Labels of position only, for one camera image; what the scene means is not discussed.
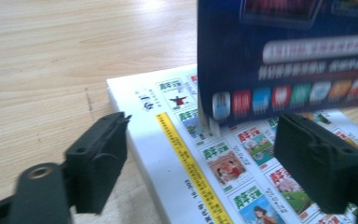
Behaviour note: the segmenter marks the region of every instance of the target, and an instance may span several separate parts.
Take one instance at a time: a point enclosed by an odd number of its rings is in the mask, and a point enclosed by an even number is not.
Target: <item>table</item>
[[[196,62],[197,1],[0,1],[0,200],[112,113],[106,79]],[[358,108],[343,110],[358,124]],[[100,217],[160,223],[132,157]]]

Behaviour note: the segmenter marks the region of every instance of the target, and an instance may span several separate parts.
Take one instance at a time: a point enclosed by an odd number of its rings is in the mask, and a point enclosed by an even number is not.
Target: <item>book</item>
[[[199,0],[203,117],[358,105],[358,0]]]
[[[199,122],[196,64],[107,79],[112,107],[132,115],[129,148],[164,223],[355,223],[357,208],[323,214],[274,158],[278,117],[223,125]],[[358,147],[358,126],[341,112],[302,113]]]

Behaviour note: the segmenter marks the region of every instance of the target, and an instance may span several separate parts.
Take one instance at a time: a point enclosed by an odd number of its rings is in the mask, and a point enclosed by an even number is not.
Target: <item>box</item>
[[[198,17],[206,117],[358,105],[358,0],[199,0]]]

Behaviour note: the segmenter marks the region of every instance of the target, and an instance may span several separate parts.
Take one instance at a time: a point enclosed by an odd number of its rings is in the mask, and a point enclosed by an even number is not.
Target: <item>wooden table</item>
[[[196,62],[196,0],[0,1],[0,200],[19,173],[62,153],[112,113],[106,79]],[[358,123],[358,108],[345,113]],[[160,223],[132,155],[103,215]]]

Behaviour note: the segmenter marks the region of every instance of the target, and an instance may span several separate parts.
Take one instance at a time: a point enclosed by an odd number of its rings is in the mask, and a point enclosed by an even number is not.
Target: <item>yellow label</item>
[[[204,174],[188,150],[185,142],[173,126],[167,113],[158,114],[157,120],[170,141],[173,150],[176,152],[176,155],[185,167],[187,174],[190,176],[190,179],[202,201],[208,208],[213,220],[216,223],[222,224],[232,223],[225,207],[220,203],[209,182],[206,180]]]

